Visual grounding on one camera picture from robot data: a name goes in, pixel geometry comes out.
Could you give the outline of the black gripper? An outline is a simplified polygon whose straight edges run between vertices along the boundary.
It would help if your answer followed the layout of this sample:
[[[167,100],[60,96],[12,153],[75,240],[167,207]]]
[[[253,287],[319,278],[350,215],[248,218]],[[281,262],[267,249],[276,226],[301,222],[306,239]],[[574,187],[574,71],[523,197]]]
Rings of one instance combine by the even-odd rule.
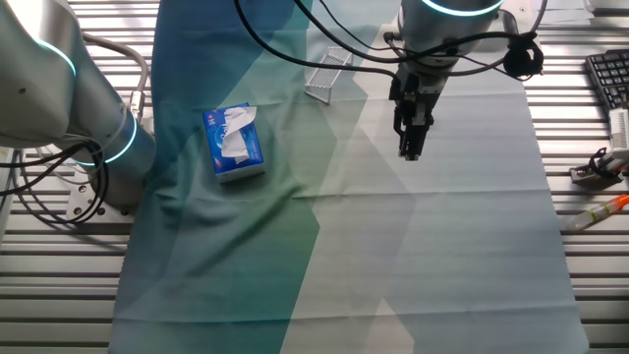
[[[394,131],[399,137],[399,147],[403,148],[404,158],[416,161],[422,154],[432,125],[435,76],[414,72],[407,64],[400,64],[396,77],[399,85],[392,90],[396,103]],[[404,119],[404,116],[416,117]]]

